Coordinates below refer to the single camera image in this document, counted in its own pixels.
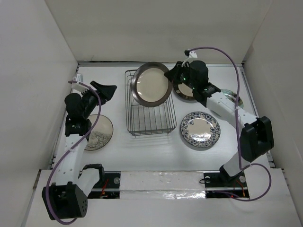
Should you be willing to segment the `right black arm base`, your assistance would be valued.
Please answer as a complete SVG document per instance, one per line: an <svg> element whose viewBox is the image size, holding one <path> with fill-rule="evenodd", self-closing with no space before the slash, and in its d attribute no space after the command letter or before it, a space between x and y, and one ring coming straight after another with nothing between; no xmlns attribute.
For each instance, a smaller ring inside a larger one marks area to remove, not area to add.
<svg viewBox="0 0 303 227"><path fill-rule="evenodd" d="M205 188L208 187L247 187L246 177L243 172L233 178L231 181L225 182L219 178L219 172L204 172L203 178L199 181ZM205 191L206 198L249 198L249 190L240 191Z"/></svg>

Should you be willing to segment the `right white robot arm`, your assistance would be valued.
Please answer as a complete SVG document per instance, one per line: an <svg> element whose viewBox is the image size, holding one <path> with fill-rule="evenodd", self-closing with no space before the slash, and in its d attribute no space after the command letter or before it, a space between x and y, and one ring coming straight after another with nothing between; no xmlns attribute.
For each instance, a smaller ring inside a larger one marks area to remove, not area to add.
<svg viewBox="0 0 303 227"><path fill-rule="evenodd" d="M192 89L197 102L235 128L238 151L219 169L219 182L222 185L231 185L240 172L274 147L270 119L250 114L229 100L217 86L209 82L208 68L203 61L193 61L185 66L178 61L164 75L172 84L184 84Z"/></svg>

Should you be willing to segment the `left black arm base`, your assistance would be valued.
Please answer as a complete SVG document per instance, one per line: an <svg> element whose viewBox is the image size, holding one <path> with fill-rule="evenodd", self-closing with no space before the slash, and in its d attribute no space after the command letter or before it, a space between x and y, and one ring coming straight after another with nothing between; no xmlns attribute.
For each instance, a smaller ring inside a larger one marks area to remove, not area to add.
<svg viewBox="0 0 303 227"><path fill-rule="evenodd" d="M97 182L89 199L119 199L120 198L121 172L105 172L105 178Z"/></svg>

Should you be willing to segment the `brown rimmed cream plate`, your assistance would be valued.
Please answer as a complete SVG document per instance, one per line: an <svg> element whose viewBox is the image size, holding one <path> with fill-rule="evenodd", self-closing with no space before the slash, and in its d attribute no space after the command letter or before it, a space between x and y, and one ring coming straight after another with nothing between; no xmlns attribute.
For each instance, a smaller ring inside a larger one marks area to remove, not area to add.
<svg viewBox="0 0 303 227"><path fill-rule="evenodd" d="M159 62L147 62L140 66L130 82L131 94L144 107L163 104L171 94L172 83L164 73L169 69Z"/></svg>

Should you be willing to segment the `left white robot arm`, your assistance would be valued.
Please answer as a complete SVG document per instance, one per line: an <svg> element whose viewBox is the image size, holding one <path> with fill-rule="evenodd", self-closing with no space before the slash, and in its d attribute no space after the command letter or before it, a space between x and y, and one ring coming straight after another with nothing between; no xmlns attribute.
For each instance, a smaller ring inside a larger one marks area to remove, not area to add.
<svg viewBox="0 0 303 227"><path fill-rule="evenodd" d="M64 99L67 112L64 154L57 160L42 190L49 218L65 226L86 216L91 190L107 183L101 164L81 166L81 160L96 126L90 121L90 114L95 107L111 100L117 89L116 85L101 85L95 81L86 85L72 80L70 84L76 92Z"/></svg>

